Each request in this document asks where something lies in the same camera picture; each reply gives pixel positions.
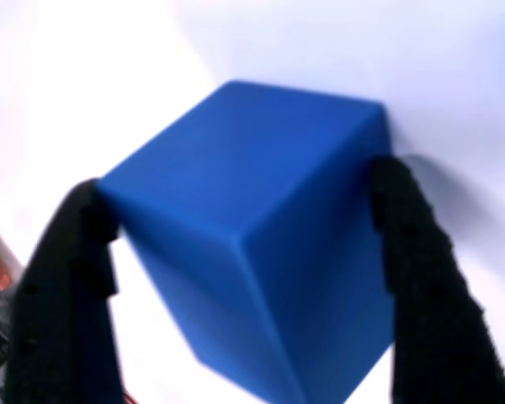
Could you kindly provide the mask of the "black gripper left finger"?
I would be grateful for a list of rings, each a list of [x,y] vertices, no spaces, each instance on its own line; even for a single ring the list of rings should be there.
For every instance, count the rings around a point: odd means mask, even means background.
[[[52,216],[13,298],[7,403],[120,403],[108,299],[118,222],[90,179]]]

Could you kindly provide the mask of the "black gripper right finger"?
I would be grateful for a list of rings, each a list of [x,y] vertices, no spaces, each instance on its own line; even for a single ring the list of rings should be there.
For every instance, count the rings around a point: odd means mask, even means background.
[[[411,169],[395,157],[370,164],[369,202],[394,300],[394,403],[505,403],[505,369]]]

